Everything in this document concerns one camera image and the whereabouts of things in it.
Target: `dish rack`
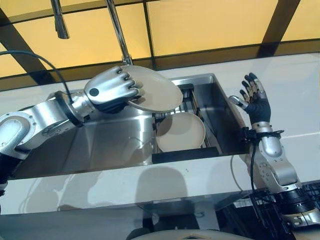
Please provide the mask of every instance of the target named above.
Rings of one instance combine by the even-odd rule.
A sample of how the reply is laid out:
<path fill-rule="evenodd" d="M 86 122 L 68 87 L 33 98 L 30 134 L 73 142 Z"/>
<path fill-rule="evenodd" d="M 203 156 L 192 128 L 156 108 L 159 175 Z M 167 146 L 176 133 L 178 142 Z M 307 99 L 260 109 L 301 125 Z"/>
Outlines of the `dish rack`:
<path fill-rule="evenodd" d="M 165 112 L 165 113 L 153 113 L 152 114 L 152 129 L 153 129 L 153 146 L 154 146 L 154 153 L 161 153 L 162 151 L 158 147 L 157 141 L 156 141 L 156 136 L 157 136 L 157 131 L 159 128 L 160 123 L 168 116 L 178 114 L 178 113 L 192 113 L 198 116 L 205 127 L 205 137 L 204 141 L 201 145 L 201 148 L 211 148 L 211 144 L 208 139 L 208 135 L 210 134 L 211 137 L 212 135 L 216 138 L 216 133 L 212 128 L 209 127 L 209 125 L 206 123 L 205 119 L 203 118 L 203 115 L 201 113 L 201 110 L 199 108 L 195 93 L 194 93 L 194 88 L 192 84 L 185 84 L 185 85 L 180 85 L 178 86 L 182 92 L 183 95 L 183 100 L 182 104 L 178 106 L 176 109 L 173 111 Z"/>

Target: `black cable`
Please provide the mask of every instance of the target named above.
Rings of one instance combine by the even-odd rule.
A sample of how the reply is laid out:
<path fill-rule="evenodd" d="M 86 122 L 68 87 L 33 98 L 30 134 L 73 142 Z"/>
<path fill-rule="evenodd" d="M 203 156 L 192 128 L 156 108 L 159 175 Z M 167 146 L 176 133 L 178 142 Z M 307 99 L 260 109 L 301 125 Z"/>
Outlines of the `black cable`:
<path fill-rule="evenodd" d="M 71 98 L 71 94 L 70 94 L 69 88 L 67 86 L 66 80 L 61 75 L 60 71 L 58 69 L 56 69 L 56 67 L 52 63 L 50 63 L 47 59 L 45 59 L 44 57 L 42 57 L 42 56 L 40 56 L 38 54 L 30 52 L 30 51 L 21 51 L 21 50 L 0 51 L 0 55 L 6 55 L 6 54 L 24 54 L 24 55 L 29 55 L 29 56 L 32 56 L 34 58 L 38 58 L 38 59 L 41 59 L 42 61 L 44 61 L 46 64 L 48 64 L 56 72 L 56 74 L 60 78 L 60 80 L 61 80 L 61 82 L 62 82 L 62 84 L 63 84 L 63 86 L 65 88 L 66 94 L 67 94 L 67 96 L 69 98 L 70 104 L 72 104 L 74 102 L 72 100 L 72 98 Z"/>
<path fill-rule="evenodd" d="M 279 135 L 280 133 L 278 133 L 280 131 L 277 131 L 275 132 L 274 135 Z M 256 156 L 256 142 L 253 142 L 252 143 L 253 145 L 253 150 L 252 150 L 252 155 L 251 155 L 251 162 L 250 162 L 250 183 L 251 183 L 251 189 L 252 189 L 252 196 L 253 196 L 253 201 L 252 201 L 252 206 L 254 208 L 254 210 L 257 212 L 258 211 L 258 205 L 256 203 L 256 195 L 257 195 L 257 192 L 256 192 L 256 189 L 255 189 L 255 185 L 254 185 L 254 163 L 255 163 L 255 156 Z M 269 201 L 267 199 L 264 199 L 264 198 L 259 198 L 260 200 L 262 201 L 265 201 L 267 203 L 272 203 L 272 204 L 275 204 L 274 201 Z"/>
<path fill-rule="evenodd" d="M 253 151 L 252 151 L 251 162 L 250 162 L 250 182 L 251 182 L 251 188 L 252 188 L 253 201 L 251 202 L 252 202 L 254 211 L 257 213 L 258 205 L 256 203 L 256 198 L 255 198 L 256 192 L 255 192 L 255 186 L 254 186 L 254 162 L 255 162 L 255 155 L 256 155 L 256 143 L 253 143 L 252 145 L 253 145 Z"/>

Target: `robot finger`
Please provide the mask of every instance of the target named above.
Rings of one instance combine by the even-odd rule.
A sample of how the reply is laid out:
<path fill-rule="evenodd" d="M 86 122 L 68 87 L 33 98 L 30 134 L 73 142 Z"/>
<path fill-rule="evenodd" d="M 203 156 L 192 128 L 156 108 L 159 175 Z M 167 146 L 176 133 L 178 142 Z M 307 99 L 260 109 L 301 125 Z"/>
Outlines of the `robot finger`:
<path fill-rule="evenodd" d="M 247 103 L 246 101 L 243 101 L 242 99 L 240 99 L 237 96 L 230 96 L 229 101 L 231 103 L 237 105 L 238 107 L 242 108 L 243 110 L 245 110 L 249 105 L 249 103 Z"/>
<path fill-rule="evenodd" d="M 129 75 L 129 73 L 127 73 L 126 71 L 120 72 L 120 73 L 119 73 L 119 76 L 120 76 L 123 80 L 125 80 L 125 81 L 127 81 L 127 80 L 130 79 L 130 75 Z"/>
<path fill-rule="evenodd" d="M 140 81 L 136 81 L 136 80 L 133 80 L 133 81 L 134 81 L 134 84 L 132 85 L 133 88 L 141 89 L 144 86 L 143 83 Z"/>
<path fill-rule="evenodd" d="M 246 92 L 241 89 L 240 94 L 242 95 L 243 99 L 249 103 L 250 97 L 246 94 Z"/>
<path fill-rule="evenodd" d="M 253 92 L 252 88 L 251 88 L 251 87 L 249 86 L 249 84 L 246 83 L 245 81 L 242 81 L 241 83 L 242 83 L 242 85 L 245 87 L 246 91 L 248 92 L 249 97 L 252 98 L 252 97 L 254 96 L 254 92 Z"/>
<path fill-rule="evenodd" d="M 129 91 L 125 94 L 127 98 L 141 97 L 145 94 L 145 91 L 142 88 L 130 88 Z"/>
<path fill-rule="evenodd" d="M 250 84 L 253 93 L 254 94 L 257 93 L 257 86 L 256 86 L 255 81 L 249 75 L 245 75 L 244 79 L 247 80 L 248 83 Z"/>
<path fill-rule="evenodd" d="M 260 96 L 260 98 L 262 99 L 266 99 L 267 98 L 267 94 L 265 92 L 264 86 L 262 85 L 262 83 L 260 82 L 260 80 L 257 78 L 256 75 L 254 75 L 252 72 L 249 73 L 249 77 L 251 79 L 253 79 L 256 88 L 257 88 L 257 93 Z"/>

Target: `robotic hand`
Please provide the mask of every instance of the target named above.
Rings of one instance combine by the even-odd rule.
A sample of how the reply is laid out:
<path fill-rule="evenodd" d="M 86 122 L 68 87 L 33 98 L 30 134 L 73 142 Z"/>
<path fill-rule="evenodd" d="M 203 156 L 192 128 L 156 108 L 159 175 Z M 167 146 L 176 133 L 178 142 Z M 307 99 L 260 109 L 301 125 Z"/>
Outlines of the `robotic hand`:
<path fill-rule="evenodd" d="M 32 149 L 49 138 L 81 127 L 95 110 L 120 112 L 144 94 L 142 84 L 115 66 L 92 78 L 71 99 L 57 91 L 47 101 L 0 116 L 0 196 L 8 178 Z"/>
<path fill-rule="evenodd" d="M 255 169 L 268 190 L 273 193 L 284 220 L 290 226 L 298 228 L 320 224 L 319 210 L 303 190 L 294 167 L 286 158 L 279 133 L 275 134 L 270 125 L 271 108 L 261 82 L 253 73 L 244 78 L 247 82 L 242 81 L 242 85 L 248 93 L 240 90 L 244 100 L 237 96 L 230 96 L 229 100 L 250 117 L 250 131 L 257 137 L 250 148 Z"/>

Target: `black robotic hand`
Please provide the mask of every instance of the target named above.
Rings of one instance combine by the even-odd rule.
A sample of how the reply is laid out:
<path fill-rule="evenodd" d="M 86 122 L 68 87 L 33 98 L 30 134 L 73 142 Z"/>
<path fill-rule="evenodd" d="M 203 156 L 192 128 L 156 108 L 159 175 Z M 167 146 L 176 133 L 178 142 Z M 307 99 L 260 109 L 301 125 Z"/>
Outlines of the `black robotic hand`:
<path fill-rule="evenodd" d="M 237 96 L 230 96 L 229 100 L 249 114 L 251 124 L 258 122 L 269 123 L 271 109 L 264 87 L 252 72 L 250 72 L 249 75 L 245 75 L 244 78 L 248 81 L 242 81 L 242 85 L 245 87 L 247 94 L 242 89 L 240 90 L 240 94 L 244 100 Z"/>

